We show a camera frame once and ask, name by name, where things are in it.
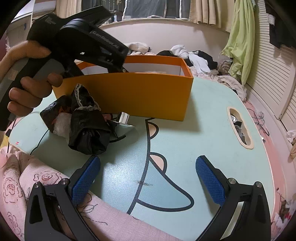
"beige curtain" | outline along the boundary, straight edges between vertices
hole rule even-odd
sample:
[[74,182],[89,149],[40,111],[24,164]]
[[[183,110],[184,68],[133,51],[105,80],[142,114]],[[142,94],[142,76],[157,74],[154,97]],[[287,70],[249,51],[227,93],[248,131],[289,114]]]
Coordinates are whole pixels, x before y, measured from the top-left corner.
[[67,18],[81,12],[81,0],[57,0],[56,13],[60,18]]
[[191,0],[189,21],[213,24],[230,32],[234,0]]

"table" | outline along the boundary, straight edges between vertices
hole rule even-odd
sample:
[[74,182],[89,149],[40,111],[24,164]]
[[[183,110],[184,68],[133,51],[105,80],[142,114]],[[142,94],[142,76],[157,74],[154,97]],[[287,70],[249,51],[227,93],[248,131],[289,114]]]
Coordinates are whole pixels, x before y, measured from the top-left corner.
[[[89,156],[71,150],[64,138],[46,132],[39,112],[54,100],[51,94],[23,118],[9,141],[27,153],[40,142],[32,154],[70,176]],[[241,113],[253,149],[238,142],[228,107]],[[183,122],[131,116],[129,123],[135,129],[99,155],[101,170],[90,190],[105,202],[177,238],[195,240],[219,208],[196,174],[196,158],[205,155],[227,178],[251,185],[260,181],[272,213],[275,197],[269,160],[254,122],[231,89],[195,77]]]

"finger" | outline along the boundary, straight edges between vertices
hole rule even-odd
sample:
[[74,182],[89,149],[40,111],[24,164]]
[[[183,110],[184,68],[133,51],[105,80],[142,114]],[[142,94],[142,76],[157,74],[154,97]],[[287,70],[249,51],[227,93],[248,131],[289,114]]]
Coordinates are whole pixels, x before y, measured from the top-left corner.
[[34,80],[28,76],[20,80],[22,87],[38,98],[44,98],[51,94],[52,86],[47,81]]
[[35,108],[42,101],[41,98],[33,96],[29,92],[15,87],[9,91],[9,98],[19,104],[21,103],[23,106],[28,108]]
[[47,82],[54,87],[60,87],[63,83],[63,77],[60,74],[51,73],[47,77]]
[[6,75],[8,70],[19,59],[45,58],[50,54],[50,50],[41,46],[37,41],[24,41],[13,46],[0,62],[0,80]]
[[25,107],[15,101],[8,103],[7,109],[16,116],[26,116],[33,111],[33,108]]

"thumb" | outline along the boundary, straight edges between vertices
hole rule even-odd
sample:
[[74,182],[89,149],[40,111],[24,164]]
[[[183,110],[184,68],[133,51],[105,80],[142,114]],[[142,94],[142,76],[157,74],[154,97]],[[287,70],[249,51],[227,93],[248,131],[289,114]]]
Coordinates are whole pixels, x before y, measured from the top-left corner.
[[0,80],[6,75],[13,64],[22,58],[45,58],[50,55],[48,48],[37,41],[24,41],[13,46],[0,62]]

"orange box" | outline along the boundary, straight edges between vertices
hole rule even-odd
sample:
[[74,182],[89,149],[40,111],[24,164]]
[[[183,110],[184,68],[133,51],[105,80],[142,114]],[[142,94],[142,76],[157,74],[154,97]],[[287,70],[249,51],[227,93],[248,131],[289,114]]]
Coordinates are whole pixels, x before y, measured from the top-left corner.
[[70,95],[79,83],[87,88],[104,113],[123,111],[135,116],[183,121],[193,82],[183,59],[127,56],[123,66],[128,73],[106,73],[105,68],[86,62],[78,66],[85,75],[64,79],[59,88],[54,87],[57,98]]

